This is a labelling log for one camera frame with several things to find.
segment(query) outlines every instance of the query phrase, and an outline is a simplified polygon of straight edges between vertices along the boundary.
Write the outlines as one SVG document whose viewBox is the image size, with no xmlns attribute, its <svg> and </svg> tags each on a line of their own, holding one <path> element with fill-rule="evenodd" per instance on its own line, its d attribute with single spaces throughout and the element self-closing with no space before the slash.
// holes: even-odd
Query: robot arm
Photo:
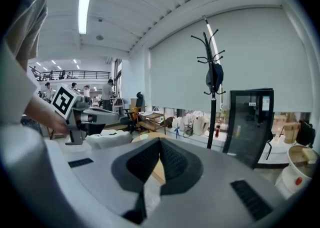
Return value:
<svg viewBox="0 0 320 228">
<path fill-rule="evenodd" d="M 62 84 L 51 102 L 53 109 L 66 121 L 71 143 L 82 145 L 87 132 L 87 124 L 111 125 L 119 121 L 119 115 L 100 108 L 92 108 L 83 95 Z"/>
</svg>

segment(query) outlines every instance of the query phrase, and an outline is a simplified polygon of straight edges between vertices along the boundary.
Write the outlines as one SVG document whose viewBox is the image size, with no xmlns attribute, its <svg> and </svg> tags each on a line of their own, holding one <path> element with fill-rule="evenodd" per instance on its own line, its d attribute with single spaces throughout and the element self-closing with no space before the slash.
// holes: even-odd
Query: railing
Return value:
<svg viewBox="0 0 320 228">
<path fill-rule="evenodd" d="M 55 80 L 67 80 L 67 79 L 96 79 L 96 80 L 109 80 L 109 71 L 93 71 L 93 70 L 62 70 L 60 71 L 46 71 L 39 72 L 30 66 L 32 73 L 36 77 L 37 81 L 55 81 Z"/>
</svg>

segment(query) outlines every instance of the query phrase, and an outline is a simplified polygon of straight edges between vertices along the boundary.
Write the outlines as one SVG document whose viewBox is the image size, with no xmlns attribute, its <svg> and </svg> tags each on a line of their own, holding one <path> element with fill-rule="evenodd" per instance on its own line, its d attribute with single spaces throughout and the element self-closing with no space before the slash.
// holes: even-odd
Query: gray shirt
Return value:
<svg viewBox="0 0 320 228">
<path fill-rule="evenodd" d="M 112 95 L 112 86 L 109 83 L 106 83 L 102 87 L 102 100 L 110 100 Z"/>
</svg>

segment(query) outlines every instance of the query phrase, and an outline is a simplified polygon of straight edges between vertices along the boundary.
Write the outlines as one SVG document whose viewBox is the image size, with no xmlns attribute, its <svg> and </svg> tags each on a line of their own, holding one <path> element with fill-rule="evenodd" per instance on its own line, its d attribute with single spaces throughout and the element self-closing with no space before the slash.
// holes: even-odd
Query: balcony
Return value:
<svg viewBox="0 0 320 228">
<path fill-rule="evenodd" d="M 99 84 L 106 83 L 109 79 L 111 79 L 109 71 L 65 70 L 65 74 L 63 75 L 62 70 L 39 72 L 38 70 L 33 69 L 31 66 L 30 69 L 40 85 L 44 85 L 47 82 L 50 82 L 52 85 L 61 83 L 71 84 L 73 82 L 76 82 L 77 84 Z"/>
</svg>

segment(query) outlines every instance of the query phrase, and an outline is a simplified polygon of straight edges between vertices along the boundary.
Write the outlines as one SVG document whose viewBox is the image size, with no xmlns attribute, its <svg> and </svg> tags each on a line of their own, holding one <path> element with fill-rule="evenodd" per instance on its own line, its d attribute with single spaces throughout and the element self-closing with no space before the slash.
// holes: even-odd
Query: shelf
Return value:
<svg viewBox="0 0 320 228">
<path fill-rule="evenodd" d="M 141 117 L 143 118 L 148 118 L 148 119 L 156 119 L 156 118 L 160 118 L 160 117 L 164 117 L 165 115 L 162 113 L 151 113 L 149 115 L 143 115 L 143 114 L 139 114 Z"/>
<path fill-rule="evenodd" d="M 139 126 L 144 127 L 147 130 L 155 132 L 156 130 L 164 127 L 164 125 L 160 125 L 159 123 L 155 123 L 151 120 L 143 120 L 138 123 Z"/>
</svg>

